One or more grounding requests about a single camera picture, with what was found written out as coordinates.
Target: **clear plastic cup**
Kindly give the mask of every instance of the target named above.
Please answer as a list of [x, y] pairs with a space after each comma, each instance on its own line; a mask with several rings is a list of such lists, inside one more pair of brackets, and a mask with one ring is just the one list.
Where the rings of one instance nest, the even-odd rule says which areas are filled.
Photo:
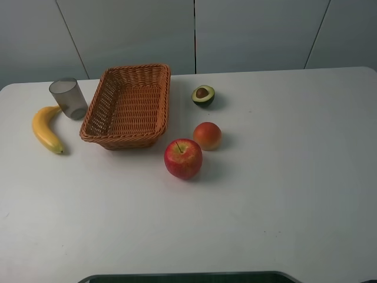
[[76, 79], [62, 78], [54, 81], [48, 89], [68, 118], [84, 118], [88, 105]]

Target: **table surface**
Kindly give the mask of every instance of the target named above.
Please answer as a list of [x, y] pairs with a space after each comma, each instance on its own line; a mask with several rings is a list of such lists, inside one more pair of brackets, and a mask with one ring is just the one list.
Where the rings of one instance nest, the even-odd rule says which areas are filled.
[[[0, 92], [0, 282], [96, 274], [281, 271], [303, 283], [377, 279], [377, 73], [371, 69], [177, 75], [168, 130], [149, 149], [46, 150], [33, 115], [50, 83]], [[80, 81], [87, 101], [98, 80]], [[216, 98], [191, 101], [201, 84]], [[173, 139], [223, 131], [189, 182], [165, 168]]]

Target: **yellow banana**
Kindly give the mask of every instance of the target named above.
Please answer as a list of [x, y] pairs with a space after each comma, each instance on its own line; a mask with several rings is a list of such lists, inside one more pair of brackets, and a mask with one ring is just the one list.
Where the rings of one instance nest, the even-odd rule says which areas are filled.
[[50, 130], [50, 120], [60, 112], [60, 106], [49, 106], [40, 109], [32, 121], [33, 132], [37, 139], [50, 151], [61, 154], [64, 147], [59, 138]]

